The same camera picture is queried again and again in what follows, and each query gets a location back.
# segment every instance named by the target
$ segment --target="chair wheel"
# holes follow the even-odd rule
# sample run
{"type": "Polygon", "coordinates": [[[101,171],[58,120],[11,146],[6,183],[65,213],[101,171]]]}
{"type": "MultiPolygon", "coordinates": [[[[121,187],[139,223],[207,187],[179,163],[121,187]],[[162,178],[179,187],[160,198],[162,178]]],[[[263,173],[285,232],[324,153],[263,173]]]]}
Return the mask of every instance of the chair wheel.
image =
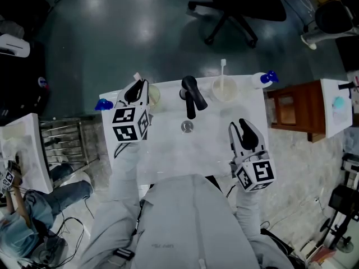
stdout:
{"type": "Polygon", "coordinates": [[[213,38],[204,39],[204,43],[205,43],[206,45],[212,45],[212,44],[213,44],[213,41],[214,41],[213,38]]]}
{"type": "Polygon", "coordinates": [[[188,9],[194,10],[194,9],[196,9],[196,5],[194,3],[192,3],[192,2],[189,2],[188,3],[188,9]]]}
{"type": "Polygon", "coordinates": [[[249,47],[251,47],[252,49],[256,48],[257,46],[257,41],[256,40],[250,40],[248,43],[249,47]]]}

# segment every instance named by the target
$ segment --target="metal rack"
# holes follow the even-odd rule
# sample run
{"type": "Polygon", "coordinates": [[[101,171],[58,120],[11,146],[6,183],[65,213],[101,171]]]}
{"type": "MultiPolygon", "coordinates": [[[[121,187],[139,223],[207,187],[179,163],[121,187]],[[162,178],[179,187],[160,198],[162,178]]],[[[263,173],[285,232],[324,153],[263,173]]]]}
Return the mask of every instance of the metal rack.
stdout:
{"type": "Polygon", "coordinates": [[[44,155],[48,165],[71,164],[74,171],[67,178],[54,183],[54,188],[70,179],[79,171],[89,168],[89,165],[98,160],[90,160],[84,142],[82,122],[86,118],[65,118],[40,122],[40,131],[43,140],[44,155]]]}

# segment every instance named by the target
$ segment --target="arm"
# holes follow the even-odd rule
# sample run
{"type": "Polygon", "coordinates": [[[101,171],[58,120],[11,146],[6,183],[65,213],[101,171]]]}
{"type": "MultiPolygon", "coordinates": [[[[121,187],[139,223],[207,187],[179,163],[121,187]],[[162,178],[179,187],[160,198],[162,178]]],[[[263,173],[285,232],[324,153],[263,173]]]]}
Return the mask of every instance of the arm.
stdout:
{"type": "Polygon", "coordinates": [[[293,269],[289,259],[269,236],[260,234],[259,192],[244,192],[237,182],[237,212],[235,213],[247,236],[261,268],[293,269]]]}
{"type": "Polygon", "coordinates": [[[10,214],[12,214],[15,211],[15,209],[13,207],[12,198],[9,191],[5,191],[5,197],[6,197],[6,209],[10,214]]]}
{"type": "Polygon", "coordinates": [[[22,199],[21,192],[18,187],[13,186],[13,192],[15,194],[16,202],[17,202],[17,212],[20,216],[22,216],[25,219],[26,225],[28,228],[30,228],[31,221],[29,214],[27,213],[24,199],[22,199]]]}
{"type": "Polygon", "coordinates": [[[79,268],[97,267],[112,256],[113,251],[130,245],[140,213],[136,180],[138,150],[138,143],[130,143],[115,158],[108,199],[100,204],[95,214],[90,243],[79,268]]]}

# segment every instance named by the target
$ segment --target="sink drain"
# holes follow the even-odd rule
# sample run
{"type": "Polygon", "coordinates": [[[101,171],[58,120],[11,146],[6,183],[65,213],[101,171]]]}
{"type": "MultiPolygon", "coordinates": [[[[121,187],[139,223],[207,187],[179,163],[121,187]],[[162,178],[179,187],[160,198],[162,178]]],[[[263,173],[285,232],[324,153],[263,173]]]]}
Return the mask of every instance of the sink drain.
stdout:
{"type": "Polygon", "coordinates": [[[189,120],[185,120],[181,124],[181,129],[182,129],[182,132],[185,132],[185,133],[193,132],[193,123],[190,122],[189,120]]]}

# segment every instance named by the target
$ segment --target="plastic cup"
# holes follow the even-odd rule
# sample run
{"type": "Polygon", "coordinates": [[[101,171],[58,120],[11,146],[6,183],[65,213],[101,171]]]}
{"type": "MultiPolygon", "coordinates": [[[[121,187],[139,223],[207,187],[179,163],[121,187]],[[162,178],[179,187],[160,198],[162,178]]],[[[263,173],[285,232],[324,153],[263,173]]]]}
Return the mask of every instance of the plastic cup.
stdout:
{"type": "Polygon", "coordinates": [[[161,93],[156,86],[150,85],[148,88],[148,95],[150,98],[150,107],[151,109],[154,109],[158,105],[158,102],[161,98],[161,93]]]}
{"type": "Polygon", "coordinates": [[[238,94],[238,86],[231,77],[223,75],[223,91],[220,89],[220,76],[212,83],[212,92],[217,100],[228,103],[233,101],[238,94]]]}

